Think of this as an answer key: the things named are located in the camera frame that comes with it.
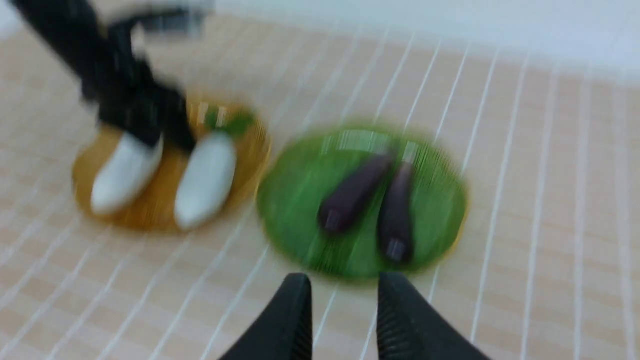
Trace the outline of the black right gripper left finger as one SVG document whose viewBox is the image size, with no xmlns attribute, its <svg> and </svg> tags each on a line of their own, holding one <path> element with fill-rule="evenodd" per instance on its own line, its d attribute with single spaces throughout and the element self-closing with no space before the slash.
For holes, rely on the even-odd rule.
<svg viewBox="0 0 640 360">
<path fill-rule="evenodd" d="M 313 288 L 302 273 L 289 273 L 263 311 L 222 360 L 311 360 Z"/>
</svg>

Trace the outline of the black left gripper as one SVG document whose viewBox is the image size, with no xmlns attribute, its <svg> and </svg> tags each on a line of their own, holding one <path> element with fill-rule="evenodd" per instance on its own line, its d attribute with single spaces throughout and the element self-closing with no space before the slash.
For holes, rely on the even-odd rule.
<svg viewBox="0 0 640 360">
<path fill-rule="evenodd" d="M 185 92 L 154 75 L 146 57 L 133 46 L 139 28 L 152 37 L 199 34 L 211 13 L 209 7 L 126 7 L 99 25 L 107 57 L 81 80 L 83 100 L 98 104 L 98 120 L 153 148 L 162 131 L 180 150 L 191 153 L 192 134 Z"/>
</svg>

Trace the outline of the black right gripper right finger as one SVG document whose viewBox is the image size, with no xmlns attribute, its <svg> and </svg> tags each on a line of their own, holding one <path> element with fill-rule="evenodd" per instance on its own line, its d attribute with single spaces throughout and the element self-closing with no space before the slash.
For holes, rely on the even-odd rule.
<svg viewBox="0 0 640 360">
<path fill-rule="evenodd" d="M 400 272 L 378 278 L 375 335 L 380 360 L 487 360 Z"/>
</svg>

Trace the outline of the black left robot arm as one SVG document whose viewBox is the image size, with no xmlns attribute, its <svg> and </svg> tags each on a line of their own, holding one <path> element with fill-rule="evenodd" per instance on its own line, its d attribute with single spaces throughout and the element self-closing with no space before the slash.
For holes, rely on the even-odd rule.
<svg viewBox="0 0 640 360">
<path fill-rule="evenodd" d="M 146 5 L 103 22 L 88 0 L 12 0 L 23 20 L 80 80 L 81 96 L 98 107 L 98 120 L 147 148 L 166 137 L 186 153 L 196 139 L 182 89 L 158 79 L 131 40 L 147 33 L 187 34 L 202 27 L 208 10 L 191 4 Z"/>
</svg>

